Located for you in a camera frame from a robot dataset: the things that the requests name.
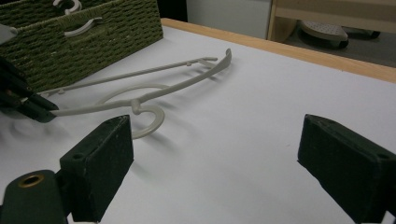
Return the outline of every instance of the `wall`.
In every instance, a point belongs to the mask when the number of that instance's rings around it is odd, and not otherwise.
[[[189,22],[266,38],[271,0],[187,0]]]

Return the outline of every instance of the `dark floor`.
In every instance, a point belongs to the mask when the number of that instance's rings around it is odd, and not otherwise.
[[[299,26],[285,44],[396,67],[396,34],[381,33],[378,38],[371,38],[371,32],[352,28],[344,28],[344,30],[349,37],[349,44],[344,49],[338,48],[339,43],[307,35]]]

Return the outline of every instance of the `caster wheel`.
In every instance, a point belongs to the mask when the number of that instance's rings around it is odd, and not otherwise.
[[[377,38],[379,36],[379,34],[381,34],[381,32],[373,31],[373,33],[371,34],[371,38],[375,39],[375,38]]]
[[[341,42],[340,42],[340,45],[338,45],[338,48],[339,48],[339,49],[344,49],[344,48],[347,47],[348,44],[349,44],[349,40],[341,41]]]

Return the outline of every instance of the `green woven basket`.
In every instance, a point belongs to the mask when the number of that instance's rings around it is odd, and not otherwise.
[[[70,15],[50,0],[0,5],[0,23],[18,31],[0,46],[0,56],[22,70],[35,91],[70,85],[163,38],[156,0],[85,1]],[[97,17],[103,19],[88,32],[64,36]]]

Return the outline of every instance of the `table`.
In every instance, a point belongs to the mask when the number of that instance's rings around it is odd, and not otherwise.
[[[164,108],[165,122],[134,141],[135,161],[102,223],[352,224],[296,161],[304,115],[334,119],[395,153],[394,70],[336,57],[332,67],[323,66],[309,61],[323,56],[328,63],[325,54],[178,21],[163,24],[163,40],[84,81],[204,56],[222,58],[227,48],[233,61],[213,78],[145,104]],[[210,37],[220,34],[280,54]],[[370,72],[361,76],[344,69],[356,64]],[[369,77],[382,70],[388,76]],[[118,88],[171,84],[202,71],[193,65],[49,99],[60,108],[80,107]],[[118,108],[48,124],[0,116],[0,190],[34,170],[57,171],[59,158],[99,123],[130,112]],[[152,117],[131,119],[135,130]],[[384,223],[391,221],[386,216]]]
[[[267,39],[283,42],[296,20],[396,33],[393,0],[273,0]]]

